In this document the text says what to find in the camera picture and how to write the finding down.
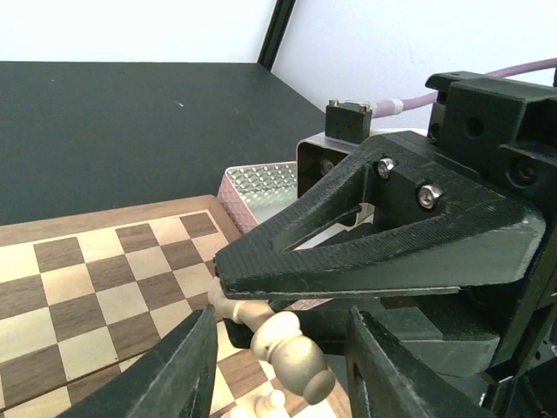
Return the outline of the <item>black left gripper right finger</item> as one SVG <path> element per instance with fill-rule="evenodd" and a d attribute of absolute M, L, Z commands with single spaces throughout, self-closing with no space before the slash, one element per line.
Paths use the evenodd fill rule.
<path fill-rule="evenodd" d="M 345 341 L 353 417 L 491 417 L 417 359 L 369 313 L 349 309 Z"/>

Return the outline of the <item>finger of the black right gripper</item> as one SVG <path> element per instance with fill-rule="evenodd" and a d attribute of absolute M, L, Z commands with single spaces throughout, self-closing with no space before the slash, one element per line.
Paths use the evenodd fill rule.
<path fill-rule="evenodd" d="M 332 300 L 295 315 L 326 354 L 360 364 L 402 354 L 437 374 L 486 370 L 499 335 L 463 300 Z"/>

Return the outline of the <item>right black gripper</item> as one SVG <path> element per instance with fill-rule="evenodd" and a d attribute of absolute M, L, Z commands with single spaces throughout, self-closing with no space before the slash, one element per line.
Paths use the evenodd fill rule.
<path fill-rule="evenodd" d="M 290 206 L 217 252 L 232 299 L 408 294 L 463 300 L 499 335 L 482 408 L 553 417 L 556 363 L 530 360 L 556 322 L 556 92 L 432 75 L 434 143 L 374 136 Z"/>

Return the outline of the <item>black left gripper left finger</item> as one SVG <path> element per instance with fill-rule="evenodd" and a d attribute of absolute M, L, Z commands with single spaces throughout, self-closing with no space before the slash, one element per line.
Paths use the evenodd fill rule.
<path fill-rule="evenodd" d="M 209 305 L 191 313 L 112 381 L 62 417 L 192 417 L 211 413 L 218 331 Z"/>

